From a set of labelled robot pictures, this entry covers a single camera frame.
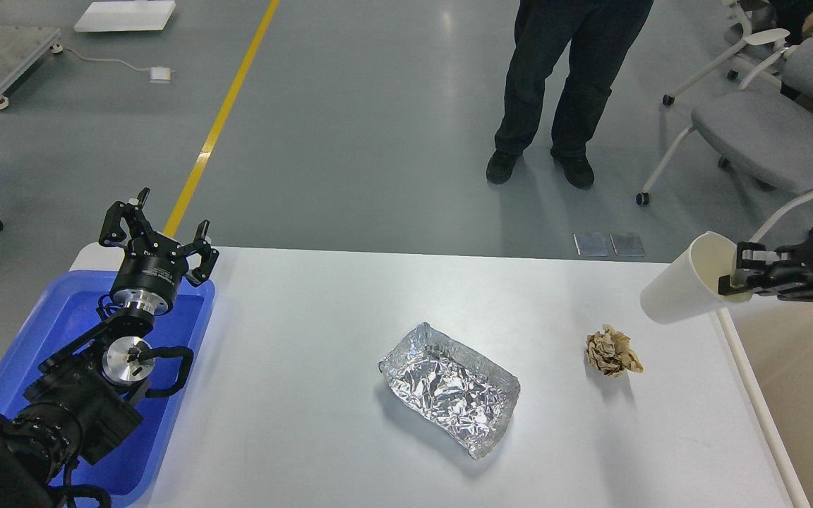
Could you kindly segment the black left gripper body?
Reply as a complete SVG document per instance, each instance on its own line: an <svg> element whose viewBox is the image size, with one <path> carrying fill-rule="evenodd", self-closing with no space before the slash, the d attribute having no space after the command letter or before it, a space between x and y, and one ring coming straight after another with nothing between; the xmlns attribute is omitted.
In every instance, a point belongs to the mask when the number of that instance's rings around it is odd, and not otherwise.
<svg viewBox="0 0 813 508"><path fill-rule="evenodd" d="M189 270L185 258L171 258L170 254L158 246L148 247L142 238L129 241L110 299L122 308L138 308L154 316L168 314Z"/></svg>

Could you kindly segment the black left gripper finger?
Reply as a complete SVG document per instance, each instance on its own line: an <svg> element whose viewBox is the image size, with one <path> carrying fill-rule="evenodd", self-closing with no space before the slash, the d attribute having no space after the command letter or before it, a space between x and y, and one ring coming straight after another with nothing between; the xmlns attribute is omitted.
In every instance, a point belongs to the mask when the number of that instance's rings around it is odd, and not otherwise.
<svg viewBox="0 0 813 508"><path fill-rule="evenodd" d="M198 287L212 276L219 251L210 241L207 234L209 228L209 219L204 219L198 225L193 241L183 245L177 243L169 248L169 265L174 278L178 281L183 279L191 286Z"/></svg>
<svg viewBox="0 0 813 508"><path fill-rule="evenodd" d="M155 252L156 231L145 218L144 206L150 188L144 187L135 199L117 200L107 209L99 234L99 245L126 252Z"/></svg>

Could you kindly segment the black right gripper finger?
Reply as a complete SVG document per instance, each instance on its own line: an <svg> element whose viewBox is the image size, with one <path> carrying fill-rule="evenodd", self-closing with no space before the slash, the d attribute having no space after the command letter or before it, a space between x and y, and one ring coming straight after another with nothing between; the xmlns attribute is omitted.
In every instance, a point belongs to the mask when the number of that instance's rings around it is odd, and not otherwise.
<svg viewBox="0 0 813 508"><path fill-rule="evenodd" d="M775 297L780 301L813 303L813 280L800 274L784 277L751 276L741 285L733 285L733 276L726 274L718 280L717 289L721 296L755 294Z"/></svg>
<svg viewBox="0 0 813 508"><path fill-rule="evenodd" d="M768 248L763 243L740 241L736 243L735 274L752 276L753 274L770 274L777 271L796 271L811 273L807 261L800 253L801 244L790 244Z"/></svg>

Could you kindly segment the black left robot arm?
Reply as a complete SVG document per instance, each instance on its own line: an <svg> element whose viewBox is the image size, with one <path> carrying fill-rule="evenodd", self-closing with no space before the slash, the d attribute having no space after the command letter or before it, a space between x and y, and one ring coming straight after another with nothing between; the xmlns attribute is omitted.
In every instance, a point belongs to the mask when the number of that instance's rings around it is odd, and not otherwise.
<svg viewBox="0 0 813 508"><path fill-rule="evenodd" d="M219 258L202 221L187 244L152 228L144 206L149 189L107 209L99 235L123 260L108 292L97 299L97 322L38 365L14 417L0 413L0 507L74 507L91 499L113 505L106 489L74 483L81 461L109 456L144 423L146 399L167 399L187 384L189 345L152 345L156 319L176 306L184 282L207 283Z"/></svg>

